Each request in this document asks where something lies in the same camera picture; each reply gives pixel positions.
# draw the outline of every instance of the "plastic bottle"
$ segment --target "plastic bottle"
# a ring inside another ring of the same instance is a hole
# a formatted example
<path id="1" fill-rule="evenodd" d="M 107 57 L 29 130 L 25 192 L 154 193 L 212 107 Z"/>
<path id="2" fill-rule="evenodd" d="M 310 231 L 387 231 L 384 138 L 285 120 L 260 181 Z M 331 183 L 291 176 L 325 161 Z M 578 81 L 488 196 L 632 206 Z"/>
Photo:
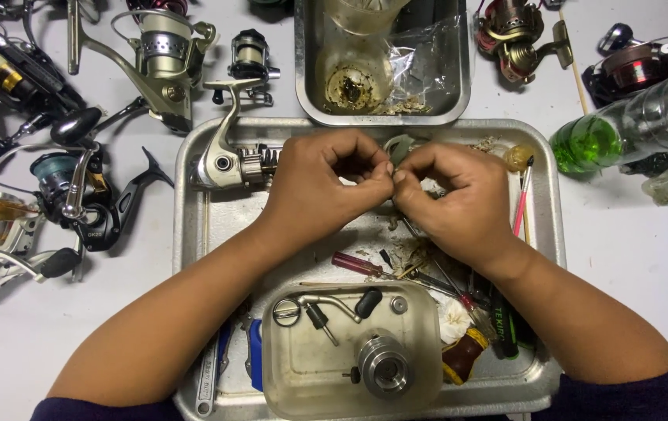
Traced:
<path id="1" fill-rule="evenodd" d="M 490 345 L 479 330 L 467 329 L 467 334 L 442 350 L 443 374 L 453 384 L 461 386 L 470 377 L 475 361 Z"/>
<path id="2" fill-rule="evenodd" d="M 668 80 L 571 121 L 550 138 L 562 172 L 592 172 L 668 151 Z"/>

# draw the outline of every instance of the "green bottle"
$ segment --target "green bottle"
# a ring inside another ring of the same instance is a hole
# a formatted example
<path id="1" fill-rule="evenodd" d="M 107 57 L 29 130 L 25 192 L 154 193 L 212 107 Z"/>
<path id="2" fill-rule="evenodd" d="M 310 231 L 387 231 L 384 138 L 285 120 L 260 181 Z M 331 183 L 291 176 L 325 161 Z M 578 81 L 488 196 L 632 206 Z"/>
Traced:
<path id="1" fill-rule="evenodd" d="M 668 80 L 565 124 L 550 145 L 561 172 L 593 172 L 668 152 Z"/>

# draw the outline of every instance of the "hand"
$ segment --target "hand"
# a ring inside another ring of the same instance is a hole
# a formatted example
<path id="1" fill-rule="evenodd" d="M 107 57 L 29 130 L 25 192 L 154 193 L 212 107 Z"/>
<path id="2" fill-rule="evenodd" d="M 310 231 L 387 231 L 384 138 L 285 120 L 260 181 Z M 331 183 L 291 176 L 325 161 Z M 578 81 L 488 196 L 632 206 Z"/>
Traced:
<path id="1" fill-rule="evenodd" d="M 298 251 L 390 198 L 393 171 L 375 140 L 357 129 L 289 139 L 257 223 Z M 357 186 L 345 186 L 339 177 Z"/>
<path id="2" fill-rule="evenodd" d="M 433 200 L 425 177 L 449 193 Z M 500 158 L 463 145 L 431 142 L 415 149 L 394 175 L 394 201 L 435 244 L 481 273 L 518 246 L 510 225 L 508 182 Z"/>

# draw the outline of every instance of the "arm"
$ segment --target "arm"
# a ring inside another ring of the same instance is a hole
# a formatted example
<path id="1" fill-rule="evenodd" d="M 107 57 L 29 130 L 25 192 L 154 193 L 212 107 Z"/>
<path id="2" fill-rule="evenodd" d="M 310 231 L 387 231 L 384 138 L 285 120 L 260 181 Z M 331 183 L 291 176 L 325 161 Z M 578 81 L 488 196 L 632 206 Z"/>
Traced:
<path id="1" fill-rule="evenodd" d="M 254 284 L 383 203 L 393 192 L 392 171 L 376 142 L 357 130 L 288 140 L 258 219 L 100 326 L 71 356 L 48 397 L 107 406 L 167 398 Z M 339 176 L 359 184 L 344 186 Z"/>
<path id="2" fill-rule="evenodd" d="M 433 200 L 419 181 L 450 193 Z M 516 238 L 499 158 L 431 143 L 395 174 L 397 206 L 446 253 L 492 281 L 572 378 L 619 384 L 668 371 L 668 343 L 646 320 Z"/>

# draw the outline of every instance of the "pink brush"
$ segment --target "pink brush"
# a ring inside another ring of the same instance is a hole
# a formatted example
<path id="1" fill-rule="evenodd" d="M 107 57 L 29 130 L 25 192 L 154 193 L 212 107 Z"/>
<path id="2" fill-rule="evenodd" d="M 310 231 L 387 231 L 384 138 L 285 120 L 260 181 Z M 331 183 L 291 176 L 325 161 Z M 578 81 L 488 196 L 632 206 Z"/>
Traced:
<path id="1" fill-rule="evenodd" d="M 521 197 L 519 198 L 519 206 L 516 208 L 516 222 L 514 223 L 514 235 L 519 236 L 521 232 L 521 220 L 523 219 L 523 212 L 526 209 L 526 193 L 528 187 L 532 183 L 532 166 L 534 165 L 534 155 L 526 161 L 526 173 L 523 177 L 523 186 L 521 187 Z"/>

